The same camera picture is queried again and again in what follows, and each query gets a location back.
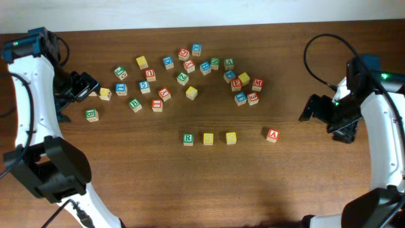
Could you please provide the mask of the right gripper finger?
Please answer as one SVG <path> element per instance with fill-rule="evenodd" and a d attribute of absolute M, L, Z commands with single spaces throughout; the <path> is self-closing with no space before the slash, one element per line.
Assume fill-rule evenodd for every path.
<path fill-rule="evenodd" d="M 303 112 L 299 117 L 299 121 L 308 121 L 313 114 L 315 114 L 319 109 L 320 97 L 316 94 L 313 94 L 309 97 Z"/>
<path fill-rule="evenodd" d="M 349 125 L 335 131 L 332 139 L 340 143 L 353 143 L 356 138 L 357 129 L 358 122 L 350 123 Z"/>

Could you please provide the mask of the green R block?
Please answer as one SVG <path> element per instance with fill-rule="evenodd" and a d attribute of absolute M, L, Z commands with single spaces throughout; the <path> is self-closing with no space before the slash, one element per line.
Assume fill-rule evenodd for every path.
<path fill-rule="evenodd" d="M 184 146 L 193 146 L 194 145 L 194 135 L 193 134 L 184 134 L 183 135 L 183 144 L 184 144 Z"/>

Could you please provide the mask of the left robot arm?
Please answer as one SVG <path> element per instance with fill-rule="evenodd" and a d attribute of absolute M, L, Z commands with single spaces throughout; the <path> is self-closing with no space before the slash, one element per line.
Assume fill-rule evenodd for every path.
<path fill-rule="evenodd" d="M 92 186 L 85 154 L 60 131 L 59 123 L 70 121 L 62 109 L 100 93 L 99 82 L 88 73 L 63 70 L 60 42 L 40 27 L 3 45 L 1 58 L 13 78 L 18 117 L 16 148 L 4 154 L 3 173 L 11 173 L 36 198 L 68 211 L 82 227 L 123 227 Z"/>

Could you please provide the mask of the yellow S block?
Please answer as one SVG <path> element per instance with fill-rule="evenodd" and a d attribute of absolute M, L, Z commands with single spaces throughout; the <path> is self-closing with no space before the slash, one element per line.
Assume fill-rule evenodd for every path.
<path fill-rule="evenodd" d="M 227 132 L 225 134 L 226 137 L 226 143 L 229 144 L 235 144 L 237 142 L 237 134 L 236 132 Z"/>
<path fill-rule="evenodd" d="M 209 132 L 205 132 L 203 134 L 203 144 L 205 146 L 210 146 L 210 145 L 213 145 L 213 142 L 214 142 L 214 134 L 209 133 Z"/>

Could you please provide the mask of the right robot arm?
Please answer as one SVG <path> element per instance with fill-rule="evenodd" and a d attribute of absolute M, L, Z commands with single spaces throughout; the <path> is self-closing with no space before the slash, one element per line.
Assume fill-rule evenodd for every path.
<path fill-rule="evenodd" d="M 340 214 L 307 215 L 303 227 L 404 227 L 404 76 L 384 72 L 380 58 L 364 54 L 347 62 L 333 98 L 309 97 L 299 121 L 317 118 L 342 143 L 352 143 L 364 119 L 370 145 L 368 193 Z"/>

